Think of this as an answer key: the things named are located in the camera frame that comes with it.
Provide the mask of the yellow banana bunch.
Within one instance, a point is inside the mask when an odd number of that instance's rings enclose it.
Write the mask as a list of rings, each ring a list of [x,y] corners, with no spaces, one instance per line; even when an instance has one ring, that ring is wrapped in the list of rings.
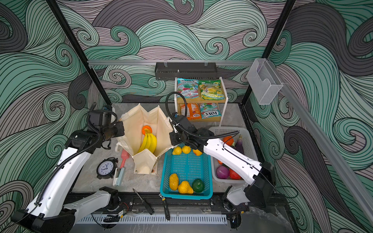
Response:
[[[153,134],[146,134],[143,143],[138,150],[138,153],[148,149],[151,153],[154,153],[157,147],[157,138]]]

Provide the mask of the orange tangerine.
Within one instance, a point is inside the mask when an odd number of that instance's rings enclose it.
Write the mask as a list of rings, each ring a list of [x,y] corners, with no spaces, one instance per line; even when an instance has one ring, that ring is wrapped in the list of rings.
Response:
[[[145,125],[145,126],[142,127],[142,134],[143,135],[152,134],[152,133],[153,133],[153,130],[152,130],[151,126]]]

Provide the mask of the cream floral tote bag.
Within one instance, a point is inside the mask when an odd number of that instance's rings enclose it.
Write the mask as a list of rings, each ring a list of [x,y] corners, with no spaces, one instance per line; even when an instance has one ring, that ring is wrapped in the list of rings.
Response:
[[[160,106],[147,111],[138,104],[120,117],[123,123],[124,135],[118,138],[116,150],[126,150],[135,163],[135,174],[152,174],[156,171],[157,162],[161,156],[173,148],[170,133],[173,127]],[[140,150],[145,141],[143,128],[149,126],[157,139],[155,150],[145,148]]]

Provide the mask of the pink green candy bag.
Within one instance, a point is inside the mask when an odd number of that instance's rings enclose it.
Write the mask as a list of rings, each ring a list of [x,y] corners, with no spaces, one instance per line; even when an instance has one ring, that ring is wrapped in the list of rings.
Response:
[[[199,81],[194,79],[177,79],[177,92],[185,98],[194,99],[199,96]]]

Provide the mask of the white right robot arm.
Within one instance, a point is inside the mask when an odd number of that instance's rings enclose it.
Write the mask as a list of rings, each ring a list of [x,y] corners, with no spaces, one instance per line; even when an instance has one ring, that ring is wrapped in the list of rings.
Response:
[[[230,187],[225,192],[227,204],[238,206],[252,203],[266,207],[275,189],[275,168],[269,162],[253,160],[222,141],[223,137],[234,136],[238,131],[215,135],[206,128],[197,129],[185,116],[170,116],[173,126],[170,133],[172,145],[184,144],[214,157],[236,172],[244,184]]]

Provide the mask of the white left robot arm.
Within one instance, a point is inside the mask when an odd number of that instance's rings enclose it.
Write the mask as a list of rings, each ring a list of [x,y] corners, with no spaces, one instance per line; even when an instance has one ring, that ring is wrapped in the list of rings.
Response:
[[[64,201],[81,169],[104,142],[124,135],[124,127],[116,113],[110,110],[91,110],[87,116],[88,129],[73,132],[65,144],[59,162],[31,203],[17,210],[11,221],[36,233],[68,233],[82,218],[106,208],[116,211],[118,191],[102,187],[77,202]]]

